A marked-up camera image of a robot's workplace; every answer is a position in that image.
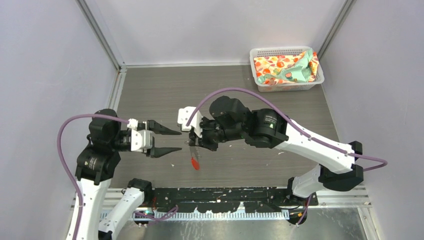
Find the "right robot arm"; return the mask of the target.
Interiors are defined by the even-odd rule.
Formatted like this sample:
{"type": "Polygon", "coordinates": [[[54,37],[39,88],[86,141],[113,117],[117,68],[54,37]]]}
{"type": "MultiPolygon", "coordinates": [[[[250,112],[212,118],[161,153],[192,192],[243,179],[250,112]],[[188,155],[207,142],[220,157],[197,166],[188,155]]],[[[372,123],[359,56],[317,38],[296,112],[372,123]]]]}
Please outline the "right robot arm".
{"type": "Polygon", "coordinates": [[[178,111],[177,122],[189,133],[189,146],[216,151],[220,143],[243,140],[247,145],[298,154],[317,163],[307,173],[288,180],[285,198],[299,205],[321,190],[347,192],[364,180],[364,169],[354,154],[362,154],[357,141],[339,143],[300,126],[276,110],[249,110],[237,98],[221,96],[209,107],[208,119],[195,107],[178,111]]]}

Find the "red key tag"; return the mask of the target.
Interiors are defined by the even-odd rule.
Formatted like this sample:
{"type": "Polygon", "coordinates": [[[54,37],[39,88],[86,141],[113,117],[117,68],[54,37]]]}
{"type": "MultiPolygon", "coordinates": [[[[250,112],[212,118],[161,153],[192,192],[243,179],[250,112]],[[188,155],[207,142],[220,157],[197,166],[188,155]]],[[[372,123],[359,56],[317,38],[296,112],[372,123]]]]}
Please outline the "red key tag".
{"type": "Polygon", "coordinates": [[[200,169],[200,164],[199,164],[199,162],[194,157],[191,158],[190,162],[191,162],[192,167],[196,171],[198,171],[200,169]]]}

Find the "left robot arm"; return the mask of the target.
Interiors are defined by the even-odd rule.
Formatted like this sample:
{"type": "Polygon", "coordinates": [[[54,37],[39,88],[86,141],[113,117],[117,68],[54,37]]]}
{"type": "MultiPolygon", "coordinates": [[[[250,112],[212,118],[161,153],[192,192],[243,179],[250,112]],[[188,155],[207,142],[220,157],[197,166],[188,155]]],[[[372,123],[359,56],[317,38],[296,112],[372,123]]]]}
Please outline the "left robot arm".
{"type": "Polygon", "coordinates": [[[87,145],[76,159],[75,173],[69,175],[76,190],[75,205],[66,238],[68,240],[114,240],[136,209],[155,201],[152,183],[142,179],[129,181],[122,198],[111,212],[101,218],[107,191],[121,152],[135,152],[160,158],[175,152],[174,147],[156,147],[154,134],[171,135],[155,120],[119,118],[110,108],[90,114],[87,145]]]}

